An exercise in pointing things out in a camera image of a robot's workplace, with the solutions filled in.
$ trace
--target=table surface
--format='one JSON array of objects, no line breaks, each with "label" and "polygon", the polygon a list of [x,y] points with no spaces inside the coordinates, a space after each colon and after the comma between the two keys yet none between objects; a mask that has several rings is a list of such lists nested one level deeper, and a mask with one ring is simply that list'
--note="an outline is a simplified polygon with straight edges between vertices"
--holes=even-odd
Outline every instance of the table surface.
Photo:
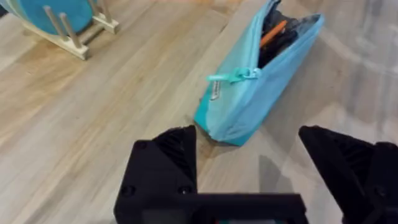
[{"label": "table surface", "polygon": [[[118,35],[89,61],[0,20],[0,223],[115,223],[132,144],[192,117],[212,74],[265,0],[113,1]],[[397,143],[396,0],[284,0],[326,22],[243,147],[198,135],[201,192],[298,192],[310,223],[341,212],[303,148],[301,125]]]}]

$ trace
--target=wooden dish rack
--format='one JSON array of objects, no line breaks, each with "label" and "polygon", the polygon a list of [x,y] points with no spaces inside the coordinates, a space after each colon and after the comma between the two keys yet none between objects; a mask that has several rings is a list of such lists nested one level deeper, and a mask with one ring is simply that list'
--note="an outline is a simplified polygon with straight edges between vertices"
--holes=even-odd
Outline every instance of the wooden dish rack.
[{"label": "wooden dish rack", "polygon": [[22,20],[22,23],[26,29],[29,29],[41,37],[55,43],[59,47],[69,51],[80,59],[86,60],[89,57],[90,48],[87,46],[87,44],[90,41],[92,41],[103,30],[116,34],[119,28],[119,23],[112,19],[105,0],[98,0],[101,7],[99,7],[93,0],[87,1],[90,4],[91,10],[93,11],[93,27],[86,29],[81,34],[76,34],[73,31],[68,20],[68,15],[66,15],[64,12],[61,12],[59,17],[61,19],[62,25],[68,33],[68,35],[66,35],[61,27],[61,24],[59,24],[58,20],[56,20],[56,17],[50,6],[44,6],[43,10],[51,20],[51,23],[58,35],[48,34],[24,19]]}]

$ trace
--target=pen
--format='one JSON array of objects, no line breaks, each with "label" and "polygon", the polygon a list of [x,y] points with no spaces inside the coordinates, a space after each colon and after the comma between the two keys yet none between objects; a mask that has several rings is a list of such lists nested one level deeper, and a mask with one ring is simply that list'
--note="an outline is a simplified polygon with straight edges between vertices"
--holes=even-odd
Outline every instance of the pen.
[{"label": "pen", "polygon": [[260,42],[260,48],[265,46],[266,44],[269,43],[272,38],[274,38],[279,32],[281,32],[287,24],[287,21],[284,20],[280,22],[277,26],[275,26],[271,31],[269,31],[262,39]]}]

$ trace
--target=pencil case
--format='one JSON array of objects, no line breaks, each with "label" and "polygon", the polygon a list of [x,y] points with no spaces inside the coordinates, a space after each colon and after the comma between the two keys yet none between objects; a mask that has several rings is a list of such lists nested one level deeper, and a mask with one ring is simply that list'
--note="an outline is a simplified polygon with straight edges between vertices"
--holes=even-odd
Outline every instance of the pencil case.
[{"label": "pencil case", "polygon": [[195,122],[212,139],[242,146],[258,129],[272,106],[303,62],[323,25],[314,14],[300,20],[298,37],[258,68],[264,18],[280,1],[268,1],[218,67],[195,113]]}]

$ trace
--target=zipper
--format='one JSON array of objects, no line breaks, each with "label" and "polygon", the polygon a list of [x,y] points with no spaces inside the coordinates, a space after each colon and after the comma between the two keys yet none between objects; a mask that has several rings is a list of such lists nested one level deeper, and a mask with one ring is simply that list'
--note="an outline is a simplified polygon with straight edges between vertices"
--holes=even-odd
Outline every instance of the zipper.
[{"label": "zipper", "polygon": [[232,73],[215,74],[207,76],[209,82],[228,81],[230,83],[258,79],[261,76],[260,68],[235,68]]}]

